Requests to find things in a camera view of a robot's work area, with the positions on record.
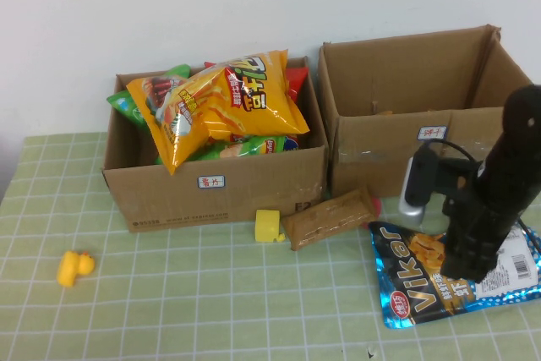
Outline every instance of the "white label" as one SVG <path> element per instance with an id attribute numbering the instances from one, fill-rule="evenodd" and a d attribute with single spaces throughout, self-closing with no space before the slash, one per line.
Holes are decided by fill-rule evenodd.
<path id="1" fill-rule="evenodd" d="M 538 270 L 526 238 L 519 227 L 513 227 L 498 251 L 498 265 L 475 284 L 475 297 L 498 296 L 537 284 Z"/>
<path id="2" fill-rule="evenodd" d="M 213 175 L 211 177 L 199 177 L 198 185 L 202 189 L 223 188 L 226 186 L 226 177 L 223 175 Z"/>
<path id="3" fill-rule="evenodd" d="M 417 139 L 444 139 L 446 131 L 446 126 L 422 127 Z"/>

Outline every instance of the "brown chocolate bar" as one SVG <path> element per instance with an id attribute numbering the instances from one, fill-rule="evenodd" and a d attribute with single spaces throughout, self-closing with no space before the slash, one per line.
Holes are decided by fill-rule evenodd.
<path id="1" fill-rule="evenodd" d="M 364 187 L 284 217 L 281 223 L 291 241 L 291 249 L 297 251 L 375 219 L 374 205 Z"/>

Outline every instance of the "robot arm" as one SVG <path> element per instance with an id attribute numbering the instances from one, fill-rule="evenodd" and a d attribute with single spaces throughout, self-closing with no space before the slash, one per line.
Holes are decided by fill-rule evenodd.
<path id="1" fill-rule="evenodd" d="M 438 142 L 467 159 L 440 158 Z M 441 273 L 481 282 L 498 261 L 498 250 L 520 215 L 541 191 L 541 86 L 513 92 L 503 112 L 503 133 L 485 161 L 476 161 L 453 143 L 432 139 L 410 159 L 399 211 L 423 220 L 433 192 L 445 195 L 450 219 Z"/>

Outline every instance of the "red snack bag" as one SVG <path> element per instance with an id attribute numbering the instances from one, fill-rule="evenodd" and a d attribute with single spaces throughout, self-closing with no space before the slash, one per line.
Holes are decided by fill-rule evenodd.
<path id="1" fill-rule="evenodd" d="M 286 78 L 289 82 L 289 97 L 297 104 L 298 92 L 303 87 L 304 80 L 308 76 L 308 68 L 286 68 Z"/>

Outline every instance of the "green snack bag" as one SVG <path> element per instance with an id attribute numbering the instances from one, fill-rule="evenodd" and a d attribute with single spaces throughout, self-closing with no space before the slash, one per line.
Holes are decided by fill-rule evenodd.
<path id="1" fill-rule="evenodd" d="M 189 78 L 189 65 L 186 65 L 185 63 L 182 65 L 177 65 L 176 67 L 165 72 L 165 75 L 178 75 L 182 76 L 183 78 Z"/>
<path id="2" fill-rule="evenodd" d="M 285 135 L 251 137 L 242 142 L 216 142 L 194 154 L 188 161 L 218 160 L 232 156 L 258 156 L 284 151 Z"/>
<path id="3" fill-rule="evenodd" d="M 130 122 L 141 128 L 147 127 L 143 116 L 141 116 L 141 112 L 137 108 L 137 105 L 135 105 L 134 99 L 132 99 L 132 96 L 127 90 L 107 97 L 107 101 Z"/>
<path id="4" fill-rule="evenodd" d="M 183 63 L 177 65 L 174 68 L 169 69 L 165 75 L 177 75 L 183 78 L 189 77 L 189 65 Z M 143 129 L 148 129 L 145 119 L 141 115 L 141 112 L 137 108 L 134 99 L 127 90 L 115 93 L 112 96 L 107 97 L 107 101 L 111 103 L 116 110 L 125 116 L 130 122 Z"/>

